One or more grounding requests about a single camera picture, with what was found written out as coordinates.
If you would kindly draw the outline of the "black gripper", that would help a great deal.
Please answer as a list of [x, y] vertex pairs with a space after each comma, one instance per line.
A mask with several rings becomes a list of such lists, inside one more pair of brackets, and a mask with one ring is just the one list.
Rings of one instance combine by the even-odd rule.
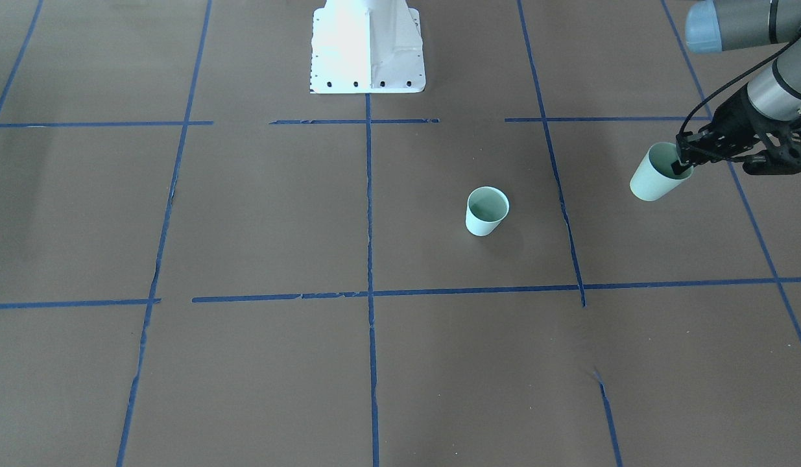
[[801, 173], [801, 112], [791, 121], [777, 121], [758, 112], [741, 88], [714, 112], [696, 134], [676, 136], [678, 157], [671, 163], [674, 176], [682, 176], [704, 163], [741, 163], [749, 175]]

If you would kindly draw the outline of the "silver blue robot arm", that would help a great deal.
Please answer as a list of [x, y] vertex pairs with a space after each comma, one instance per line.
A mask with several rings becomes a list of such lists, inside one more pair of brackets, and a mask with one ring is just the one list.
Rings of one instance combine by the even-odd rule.
[[679, 130], [672, 172], [741, 163], [750, 175], [801, 173], [801, 1], [702, 1], [687, 15], [686, 44], [710, 54], [781, 44], [741, 74], [749, 82], [697, 132]]

